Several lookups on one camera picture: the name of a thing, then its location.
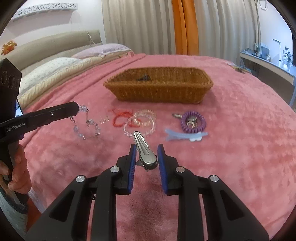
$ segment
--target pillow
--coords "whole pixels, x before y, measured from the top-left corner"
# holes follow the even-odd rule
[[[22,80],[20,82],[19,94],[21,95],[22,93],[26,92],[29,88],[36,85],[43,79],[48,78],[60,69],[72,65],[78,61],[80,61],[80,59],[62,57],[52,59],[51,61],[42,64],[26,76],[22,77]]]
[[[74,54],[72,58],[89,58],[89,57],[104,57],[110,53],[120,52],[120,51],[131,51],[130,48],[122,44],[102,44],[92,48],[82,50],[81,52]]]

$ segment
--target white wall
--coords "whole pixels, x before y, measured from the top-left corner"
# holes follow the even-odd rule
[[[265,1],[260,0],[262,8],[265,7]],[[279,59],[283,55],[285,45],[289,48],[288,51],[293,54],[293,40],[292,32],[285,20],[282,18],[280,13],[275,7],[266,1],[267,11],[261,10],[258,1],[258,13],[261,28],[261,42],[266,44],[270,49],[270,57],[274,64],[279,63]],[[281,42],[281,55],[279,58],[279,44],[274,42],[272,39],[276,39]]]
[[[106,43],[101,0],[28,0],[21,8],[54,2],[78,3],[78,10],[40,13],[10,22],[0,37],[0,45],[10,40],[23,45],[45,36],[91,29],[99,29]]]

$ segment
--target desk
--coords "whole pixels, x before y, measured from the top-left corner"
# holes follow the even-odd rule
[[[294,86],[294,92],[293,92],[293,95],[292,95],[292,98],[291,98],[291,101],[289,104],[292,107],[292,105],[295,101],[295,98],[296,98],[296,76],[295,75],[289,73],[288,71],[278,67],[277,65],[275,65],[267,60],[264,60],[262,58],[254,56],[252,54],[249,54],[246,51],[241,51],[240,57],[244,58],[244,59],[248,59],[256,64],[259,64],[259,65],[269,69],[270,71],[274,72],[275,74],[281,76],[283,79],[289,81]]]

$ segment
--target human hand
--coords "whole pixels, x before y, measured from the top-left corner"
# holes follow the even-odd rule
[[[15,166],[12,172],[12,181],[7,186],[3,182],[2,177],[0,180],[0,185],[6,192],[11,190],[26,194],[30,191],[32,183],[27,164],[24,148],[19,144],[15,153]],[[0,175],[9,175],[9,169],[2,161],[0,161]]]

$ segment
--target purple coil keychain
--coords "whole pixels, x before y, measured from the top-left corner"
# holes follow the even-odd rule
[[[197,120],[200,120],[200,125],[196,125],[192,121],[187,121],[188,117],[192,117],[192,116],[196,117]],[[181,127],[182,127],[184,132],[198,133],[200,131],[204,131],[206,125],[207,125],[207,123],[205,121],[205,118],[200,113],[198,113],[197,111],[187,111],[186,113],[184,113],[182,115]]]

